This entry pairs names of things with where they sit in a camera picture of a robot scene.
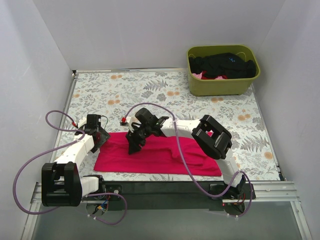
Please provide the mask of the magenta t shirt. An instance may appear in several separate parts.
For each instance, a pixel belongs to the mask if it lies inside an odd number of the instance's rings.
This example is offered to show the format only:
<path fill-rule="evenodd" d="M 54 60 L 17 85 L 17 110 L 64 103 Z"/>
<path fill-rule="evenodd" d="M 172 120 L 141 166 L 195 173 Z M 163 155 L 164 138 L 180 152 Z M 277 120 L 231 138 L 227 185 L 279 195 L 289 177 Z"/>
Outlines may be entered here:
<path fill-rule="evenodd" d="M 217 163 L 202 151 L 191 138 L 180 137 L 180 146 L 187 166 L 196 176 L 220 177 Z M 100 147 L 93 170 L 143 174 L 178 174 L 188 172 L 183 164 L 175 137 L 150 136 L 141 151 L 129 154 L 125 132 L 112 132 Z"/>

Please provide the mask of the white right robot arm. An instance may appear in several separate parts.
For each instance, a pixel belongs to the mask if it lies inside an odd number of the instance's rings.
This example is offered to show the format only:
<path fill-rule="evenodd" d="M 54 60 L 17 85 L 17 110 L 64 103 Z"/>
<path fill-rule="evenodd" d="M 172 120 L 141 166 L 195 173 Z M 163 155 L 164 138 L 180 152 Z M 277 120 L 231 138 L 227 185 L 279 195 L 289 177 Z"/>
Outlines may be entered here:
<path fill-rule="evenodd" d="M 120 125 L 128 127 L 126 139 L 129 154 L 139 152 L 150 136 L 175 137 L 177 141 L 180 138 L 195 140 L 203 153 L 217 163 L 225 187 L 221 193 L 212 194 L 195 182 L 199 190 L 214 199 L 223 196 L 237 199 L 244 194 L 246 176 L 233 159 L 232 135 L 212 116 L 206 114 L 196 120 L 180 120 L 173 113 L 157 117 L 143 107 L 134 117 L 125 115 Z"/>

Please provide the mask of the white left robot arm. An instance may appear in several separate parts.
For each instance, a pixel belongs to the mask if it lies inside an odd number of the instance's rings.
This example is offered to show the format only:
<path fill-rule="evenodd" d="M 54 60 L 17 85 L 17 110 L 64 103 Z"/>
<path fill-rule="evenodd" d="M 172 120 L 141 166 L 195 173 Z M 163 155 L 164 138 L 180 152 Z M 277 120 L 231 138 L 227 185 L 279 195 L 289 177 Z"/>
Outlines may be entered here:
<path fill-rule="evenodd" d="M 95 200 L 106 196 L 103 177 L 98 174 L 79 175 L 79 167 L 88 153 L 95 153 L 110 138 L 102 127 L 102 115 L 88 114 L 73 123 L 77 128 L 74 144 L 52 163 L 41 169 L 41 201 L 45 207 L 76 207 L 83 197 Z"/>

